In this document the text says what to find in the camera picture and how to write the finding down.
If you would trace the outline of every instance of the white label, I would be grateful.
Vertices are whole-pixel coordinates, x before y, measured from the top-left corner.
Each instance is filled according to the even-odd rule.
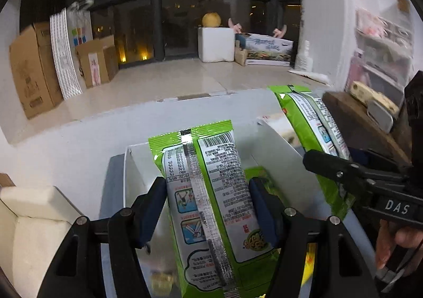
[[[338,156],[338,152],[333,145],[329,133],[321,123],[319,117],[307,99],[298,93],[288,93],[288,95],[294,100],[295,104],[307,120],[323,151],[327,154]]]
[[[163,151],[168,203],[185,280],[201,291],[215,290],[220,287],[219,277],[198,215],[183,146]]]
[[[341,151],[342,151],[342,154],[339,154],[340,157],[342,157],[343,159],[350,159],[350,151],[348,150],[348,147],[342,137],[341,131],[338,129],[338,126],[335,123],[335,120],[333,119],[332,114],[330,114],[329,110],[323,103],[322,99],[312,93],[307,93],[306,95],[308,95],[314,100],[314,102],[317,105],[317,108],[320,110],[321,114],[323,115],[324,119],[326,120],[327,124],[332,130],[333,135],[336,138],[336,139],[333,139],[333,141],[339,144],[339,147],[341,148]]]
[[[200,139],[198,144],[235,260],[242,263],[267,253],[272,248],[259,228],[233,131]]]
[[[93,86],[96,87],[102,83],[100,78],[100,65],[97,53],[89,53],[88,60],[90,61],[91,80],[93,82]]]

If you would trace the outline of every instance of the green snack bag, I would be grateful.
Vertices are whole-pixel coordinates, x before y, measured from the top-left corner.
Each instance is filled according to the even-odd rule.
[[[182,297],[266,293],[278,253],[255,217],[232,123],[152,137],[149,144],[168,182]]]
[[[308,88],[298,85],[274,85],[269,89],[278,98],[294,131],[306,151],[319,150],[350,159],[350,152],[329,110],[322,99]],[[332,213],[343,219],[354,202],[354,196],[342,186],[317,175],[326,202]]]

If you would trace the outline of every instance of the cardboard box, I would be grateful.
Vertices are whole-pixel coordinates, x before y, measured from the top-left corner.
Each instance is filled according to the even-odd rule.
[[[282,65],[289,66],[293,42],[278,39],[269,35],[242,33],[236,34],[235,40],[240,41],[240,48],[248,51],[245,65]]]
[[[110,82],[119,71],[113,35],[78,45],[76,50],[87,88]]]
[[[16,91],[28,119],[51,110],[63,100],[48,22],[25,28],[10,45],[9,58]]]

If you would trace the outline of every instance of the brown cardboard box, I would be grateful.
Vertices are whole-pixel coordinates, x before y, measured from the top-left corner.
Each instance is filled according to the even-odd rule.
[[[25,28],[10,45],[9,55],[16,91],[28,119],[51,110],[63,100],[48,22]]]
[[[76,50],[87,88],[110,82],[119,71],[113,35],[78,45]]]

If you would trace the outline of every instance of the cartoon illustration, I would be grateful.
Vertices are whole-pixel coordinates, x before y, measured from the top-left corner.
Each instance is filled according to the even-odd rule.
[[[325,143],[330,142],[329,134],[327,133],[327,131],[326,131],[326,129],[325,129],[324,126],[319,126],[319,132],[322,135],[323,140],[324,140]]]
[[[268,243],[264,240],[263,233],[260,229],[252,231],[244,241],[244,248],[254,251],[262,251],[268,247]]]
[[[199,218],[189,219],[181,223],[183,238],[185,243],[193,244],[206,240],[203,226]]]
[[[197,210],[197,204],[195,203],[195,197],[192,192],[192,188],[178,190],[175,193],[175,199],[179,213],[186,213]]]

